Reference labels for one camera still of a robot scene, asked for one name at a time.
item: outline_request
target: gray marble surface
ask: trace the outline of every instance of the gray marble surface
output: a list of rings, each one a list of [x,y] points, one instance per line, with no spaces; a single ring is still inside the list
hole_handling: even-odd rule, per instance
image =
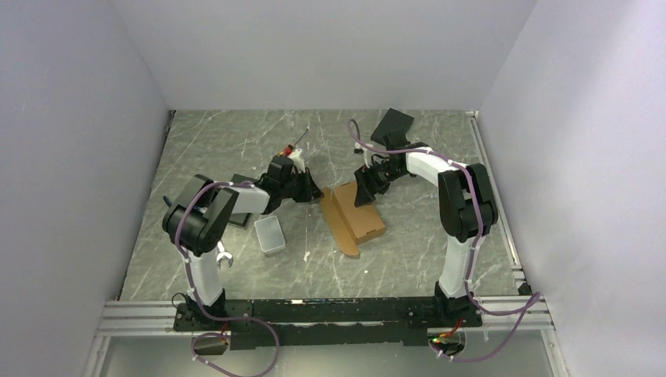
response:
[[[259,177],[272,156],[309,125],[301,141],[306,165],[320,188],[353,180],[362,163],[354,155],[346,120],[355,118],[369,140],[385,111],[196,111],[177,112],[156,172],[144,220],[121,295],[122,300],[165,300],[185,291],[180,256],[161,229],[162,196],[178,196],[193,174],[215,180],[234,173]],[[410,141],[424,141],[463,163],[480,161],[464,112],[405,111],[415,117]],[[219,276],[227,298],[348,298],[432,295],[445,260],[435,188],[421,178],[395,181],[375,202],[386,234],[359,246],[348,258],[335,244],[319,204],[283,201],[275,214],[287,247],[263,255],[253,215],[246,229],[228,226],[223,241],[234,255]],[[475,291],[516,295],[510,262],[494,227],[481,248]]]

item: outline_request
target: cardboard box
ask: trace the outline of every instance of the cardboard box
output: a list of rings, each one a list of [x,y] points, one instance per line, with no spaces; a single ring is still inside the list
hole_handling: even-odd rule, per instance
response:
[[[331,191],[324,188],[320,201],[321,211],[333,232],[340,251],[348,256],[358,256],[358,246],[363,242],[379,237],[386,231],[386,225],[379,216],[374,204],[356,208],[356,182],[345,183]]]

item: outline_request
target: wall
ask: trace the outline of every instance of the wall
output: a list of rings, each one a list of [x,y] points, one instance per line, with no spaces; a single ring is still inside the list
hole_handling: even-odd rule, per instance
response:
[[[478,109],[536,0],[113,0],[170,108]]]
[[[572,375],[664,375],[666,3],[539,2],[481,107]]]
[[[0,0],[0,375],[77,376],[118,294],[167,107],[106,1]]]

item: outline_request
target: purple cable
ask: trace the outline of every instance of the purple cable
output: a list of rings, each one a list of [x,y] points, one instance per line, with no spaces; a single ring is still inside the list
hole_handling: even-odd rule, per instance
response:
[[[178,252],[181,253],[181,256],[183,257],[184,260],[188,261],[189,260],[189,255],[187,251],[183,249],[183,246],[181,245],[181,234],[183,232],[183,226],[185,224],[185,219],[189,216],[190,213],[192,213],[192,209],[196,205],[196,202],[199,201],[201,196],[208,192],[209,190],[215,188],[215,187],[226,187],[226,186],[233,186],[237,187],[240,189],[251,189],[253,185],[250,182],[243,182],[240,184],[233,184],[231,182],[214,182],[209,185],[204,186],[195,196],[194,199],[192,199],[192,202],[188,205],[188,207],[185,209],[185,212],[183,213],[183,217],[181,221],[178,223],[178,227],[176,228],[176,234],[175,234],[175,243],[176,243],[176,248],[178,249]],[[250,377],[262,377],[263,375],[268,374],[273,368],[275,368],[275,365],[277,364],[277,358],[278,355],[280,354],[280,340],[277,337],[277,333],[275,330],[267,324],[265,321],[260,320],[258,318],[254,317],[216,317],[211,314],[209,314],[204,308],[203,308],[203,303],[201,302],[201,297],[199,297],[199,292],[196,290],[194,286],[194,278],[192,277],[192,267],[188,262],[185,263],[185,275],[187,275],[188,278],[188,284],[189,287],[192,289],[194,293],[194,299],[196,301],[196,304],[198,305],[199,309],[201,310],[201,313],[203,313],[204,316],[211,320],[215,321],[220,321],[220,322],[226,322],[226,321],[231,321],[231,320],[250,320],[252,322],[257,322],[258,324],[261,324],[262,326],[266,327],[269,329],[271,332],[271,335],[273,335],[273,338],[275,339],[275,356],[273,357],[273,361],[271,361],[271,364],[267,367],[266,370],[263,372],[257,374],[257,375],[252,375]],[[192,355],[194,355],[194,360],[199,361],[200,363],[203,363],[205,365],[208,365],[209,367],[215,369],[218,372],[224,373],[230,377],[243,377],[240,375],[233,374],[223,368],[220,368],[217,366],[215,363],[211,363],[208,360],[204,359],[203,357],[199,356],[196,354],[195,351],[195,345],[196,343],[201,339],[201,338],[210,338],[210,337],[219,337],[220,339],[225,339],[226,336],[214,332],[207,332],[205,334],[201,334],[194,338],[192,340]]]
[[[356,129],[356,134],[353,132],[352,126]],[[472,176],[470,173],[467,171],[467,169],[460,163],[457,163],[456,161],[453,161],[452,159],[448,158],[446,155],[440,153],[440,152],[435,152],[435,151],[427,151],[424,149],[401,149],[401,150],[395,150],[395,151],[382,151],[376,148],[373,148],[369,145],[367,145],[363,140],[360,138],[360,129],[358,127],[358,123],[355,119],[350,119],[347,121],[347,130],[349,131],[349,135],[351,135],[352,139],[359,145],[361,145],[363,148],[366,148],[368,151],[374,152],[374,153],[385,153],[387,155],[397,155],[397,154],[402,154],[402,153],[410,153],[410,152],[416,152],[416,153],[425,153],[427,155],[433,155],[436,156],[440,159],[443,159],[447,163],[449,163],[452,167],[455,167],[456,169],[460,170],[463,172],[465,176],[465,180],[467,181],[467,186],[470,188],[470,194],[472,197],[472,205],[474,207],[474,214],[476,215],[477,219],[477,225],[478,225],[478,232],[477,235],[474,237],[472,240],[471,244],[471,250],[470,250],[470,258],[467,263],[467,271],[465,272],[465,292],[467,293],[467,297],[469,300],[476,306],[480,311],[487,313],[491,316],[508,316],[511,314],[516,314],[520,313],[520,316],[518,317],[518,320],[516,321],[516,324],[514,327],[511,329],[511,332],[509,335],[504,339],[503,342],[500,343],[497,348],[495,348],[491,353],[488,353],[487,355],[484,355],[482,357],[475,357],[471,359],[456,359],[453,358],[454,361],[458,361],[461,363],[472,363],[472,362],[477,362],[477,361],[484,361],[488,360],[489,358],[497,355],[499,351],[501,351],[505,345],[509,342],[511,338],[513,338],[516,330],[518,329],[518,326],[522,322],[523,317],[527,313],[527,310],[534,306],[539,301],[539,298],[541,297],[541,292],[535,292],[532,297],[527,301],[527,303],[514,310],[502,310],[502,311],[493,311],[493,310],[488,310],[481,306],[481,304],[472,296],[469,284],[467,283],[467,280],[470,279],[472,275],[472,263],[474,261],[474,256],[476,254],[476,249],[477,249],[477,244],[478,241],[481,239],[483,236],[483,221],[481,220],[481,208],[479,207],[478,204],[478,199],[476,196],[476,190],[474,189],[474,181],[472,180]]]

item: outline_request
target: purple hose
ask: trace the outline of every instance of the purple hose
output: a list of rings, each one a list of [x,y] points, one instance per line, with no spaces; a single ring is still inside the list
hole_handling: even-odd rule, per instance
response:
[[[520,316],[518,317],[518,320],[516,321],[516,325],[514,325],[514,327],[511,329],[511,332],[509,333],[509,335],[491,353],[488,353],[487,355],[484,355],[482,357],[475,357],[475,358],[471,358],[471,359],[454,358],[453,360],[461,362],[461,363],[466,363],[466,362],[471,363],[471,362],[476,362],[476,361],[488,360],[489,358],[497,355],[497,353],[499,351],[501,351],[505,347],[505,345],[509,342],[509,340],[514,336],[516,330],[518,329],[518,325],[520,325],[520,323],[522,322],[522,318],[527,313],[527,310],[529,308],[531,308],[532,306],[534,306],[534,304],[536,304],[539,301],[539,298],[541,297],[541,292],[534,292],[532,297],[529,298],[529,300],[527,301],[527,303],[523,307],[520,307],[520,308],[514,309],[514,310],[503,310],[503,311],[488,310],[488,309],[484,308],[483,306],[481,306],[481,304],[474,298],[474,296],[472,296],[471,291],[470,291],[470,286],[467,283],[467,280],[469,280],[471,275],[472,275],[472,265],[473,265],[472,262],[474,261],[474,256],[476,255],[476,247],[477,247],[478,241],[481,239],[481,237],[483,235],[483,221],[481,220],[481,208],[479,207],[479,204],[478,204],[478,199],[477,199],[477,196],[476,196],[476,190],[474,189],[474,181],[472,180],[472,176],[470,175],[470,173],[467,171],[467,169],[463,165],[457,163],[456,161],[453,161],[452,159],[448,158],[447,156],[445,156],[444,154],[442,154],[440,152],[427,151],[427,150],[424,150],[424,149],[401,149],[401,150],[396,150],[396,151],[382,151],[382,150],[373,148],[373,147],[367,145],[365,142],[363,142],[363,140],[361,140],[361,138],[360,138],[360,129],[358,128],[358,123],[355,119],[350,119],[349,121],[347,121],[347,130],[349,131],[349,135],[351,135],[352,139],[354,139],[354,141],[356,143],[363,146],[363,148],[366,148],[368,151],[375,152],[375,153],[385,153],[387,155],[397,155],[397,154],[409,153],[409,152],[425,153],[427,155],[433,155],[433,156],[439,157],[440,159],[443,159],[444,161],[448,162],[448,164],[451,165],[452,167],[455,167],[456,169],[462,171],[463,174],[465,175],[465,180],[467,181],[467,186],[470,188],[470,194],[471,194],[471,197],[472,197],[472,205],[474,206],[474,214],[476,215],[477,225],[478,225],[478,232],[477,232],[477,235],[472,240],[471,251],[470,251],[470,259],[467,263],[467,271],[465,272],[465,282],[464,282],[465,292],[467,293],[467,297],[474,304],[474,306],[476,306],[480,311],[482,311],[484,313],[487,313],[491,316],[508,316],[508,315],[511,315],[511,314],[520,313]]]
[[[194,199],[192,199],[192,202],[188,205],[188,207],[185,209],[185,212],[183,213],[183,217],[181,221],[178,223],[178,227],[176,228],[176,234],[174,239],[176,240],[176,248],[178,249],[178,252],[181,253],[181,256],[183,257],[184,260],[188,261],[189,260],[189,255],[187,251],[183,249],[183,246],[181,245],[181,234],[183,232],[183,225],[185,224],[185,219],[189,216],[190,213],[192,213],[192,208],[196,205],[196,202],[199,201],[201,196],[208,192],[209,190],[215,188],[215,187],[225,187],[225,186],[233,186],[237,187],[240,189],[250,189],[252,188],[252,184],[250,182],[243,182],[240,184],[234,185],[233,183],[230,182],[214,182],[209,185],[206,185],[203,187],[195,196]],[[277,337],[277,333],[273,328],[267,324],[265,321],[260,320],[258,318],[254,317],[216,317],[211,314],[209,314],[204,308],[203,308],[203,303],[201,302],[201,297],[199,297],[199,292],[195,289],[194,287],[194,278],[192,277],[192,267],[188,262],[185,263],[185,275],[187,275],[188,278],[188,284],[191,289],[193,289],[194,293],[194,299],[196,301],[196,304],[198,305],[199,309],[201,310],[201,313],[203,313],[204,316],[207,318],[210,318],[211,320],[215,321],[220,321],[220,322],[226,322],[230,320],[250,320],[252,322],[257,322],[258,324],[261,324],[262,326],[266,327],[269,329],[271,332],[271,335],[273,335],[273,338],[275,339],[275,356],[273,357],[273,361],[271,361],[271,364],[267,367],[266,370],[263,372],[257,374],[257,375],[252,375],[251,377],[262,377],[263,375],[268,374],[273,368],[275,368],[275,364],[277,364],[277,357],[280,354],[280,340]],[[210,337],[219,337],[220,339],[224,338],[225,336],[222,334],[214,333],[214,332],[207,332],[205,334],[201,334],[194,338],[192,340],[192,355],[194,355],[194,359],[199,361],[200,363],[203,363],[205,365],[208,365],[209,367],[215,369],[218,372],[224,373],[230,377],[243,377],[240,375],[233,374],[223,368],[220,368],[217,366],[215,363],[211,363],[208,360],[204,359],[203,357],[199,356],[196,354],[195,351],[195,345],[196,343],[201,339],[201,338],[210,338]]]

